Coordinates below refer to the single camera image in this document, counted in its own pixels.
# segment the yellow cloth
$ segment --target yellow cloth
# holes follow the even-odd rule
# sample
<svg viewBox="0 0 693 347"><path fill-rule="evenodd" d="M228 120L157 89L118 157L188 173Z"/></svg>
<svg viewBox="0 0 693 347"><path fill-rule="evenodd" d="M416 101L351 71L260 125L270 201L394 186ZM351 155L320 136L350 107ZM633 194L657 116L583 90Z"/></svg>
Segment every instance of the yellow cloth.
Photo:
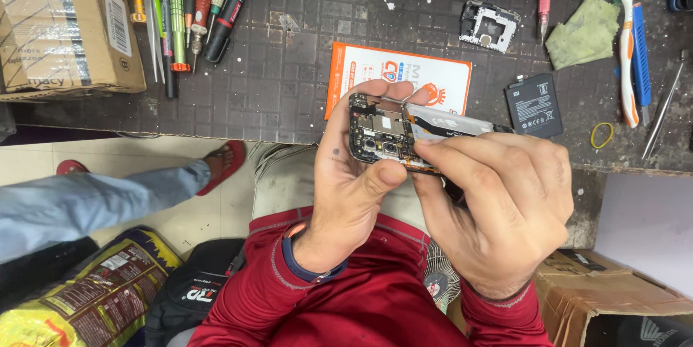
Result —
<svg viewBox="0 0 693 347"><path fill-rule="evenodd" d="M564 25L559 23L546 41L555 70L613 56L619 6L605 0L584 0Z"/></svg>

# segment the phone battery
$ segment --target phone battery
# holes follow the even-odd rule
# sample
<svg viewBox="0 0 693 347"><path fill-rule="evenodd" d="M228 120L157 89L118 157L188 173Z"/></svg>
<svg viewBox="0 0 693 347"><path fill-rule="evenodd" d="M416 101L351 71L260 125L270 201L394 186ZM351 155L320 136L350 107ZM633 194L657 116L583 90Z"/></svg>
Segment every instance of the phone battery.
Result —
<svg viewBox="0 0 693 347"><path fill-rule="evenodd" d="M554 77L542 74L505 90L513 128L519 134L548 139L563 133Z"/></svg>

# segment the orange screwdriver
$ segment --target orange screwdriver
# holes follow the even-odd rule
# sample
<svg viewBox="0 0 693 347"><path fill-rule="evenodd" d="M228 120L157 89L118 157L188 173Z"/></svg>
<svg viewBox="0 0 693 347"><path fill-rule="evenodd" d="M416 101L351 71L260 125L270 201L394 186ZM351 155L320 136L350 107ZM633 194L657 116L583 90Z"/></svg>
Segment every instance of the orange screwdriver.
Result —
<svg viewBox="0 0 693 347"><path fill-rule="evenodd" d="M195 35L191 44L193 55L193 74L197 66L197 56L202 53L202 37L207 33L206 22L209 7L212 6L212 0L195 0L195 21L193 22L192 30Z"/></svg>

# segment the hand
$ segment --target hand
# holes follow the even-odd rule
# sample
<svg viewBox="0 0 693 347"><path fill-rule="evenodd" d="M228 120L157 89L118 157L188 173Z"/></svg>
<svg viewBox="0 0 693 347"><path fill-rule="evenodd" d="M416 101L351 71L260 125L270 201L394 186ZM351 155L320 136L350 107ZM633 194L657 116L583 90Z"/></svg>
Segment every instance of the hand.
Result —
<svg viewBox="0 0 693 347"><path fill-rule="evenodd" d="M464 190L457 208L440 178L412 175L426 227L482 296L508 298L567 239L573 211L566 148L509 133L419 140L416 153Z"/></svg>
<svg viewBox="0 0 693 347"><path fill-rule="evenodd" d="M382 79L352 88L335 105L315 156L315 202L306 232L294 242L296 261L304 269L323 273L342 263L366 242L376 224L387 192L406 178L404 166L391 159L360 163L349 152L349 96L377 97L425 104L428 92L414 92L411 82L388 85Z"/></svg>

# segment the jeans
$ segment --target jeans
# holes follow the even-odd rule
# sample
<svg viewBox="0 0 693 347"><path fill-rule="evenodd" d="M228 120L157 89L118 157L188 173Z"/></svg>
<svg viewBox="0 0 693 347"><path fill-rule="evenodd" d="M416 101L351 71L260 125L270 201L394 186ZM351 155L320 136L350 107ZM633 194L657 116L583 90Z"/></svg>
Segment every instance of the jeans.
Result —
<svg viewBox="0 0 693 347"><path fill-rule="evenodd" d="M210 176L196 160L124 179L73 172L0 187L0 264L176 206Z"/></svg>
<svg viewBox="0 0 693 347"><path fill-rule="evenodd" d="M252 219L313 205L316 150L266 142L249 150ZM72 172L0 187L0 264L176 206L202 190L210 176L209 166L197 160L124 179ZM387 194L380 212L428 235L411 176Z"/></svg>

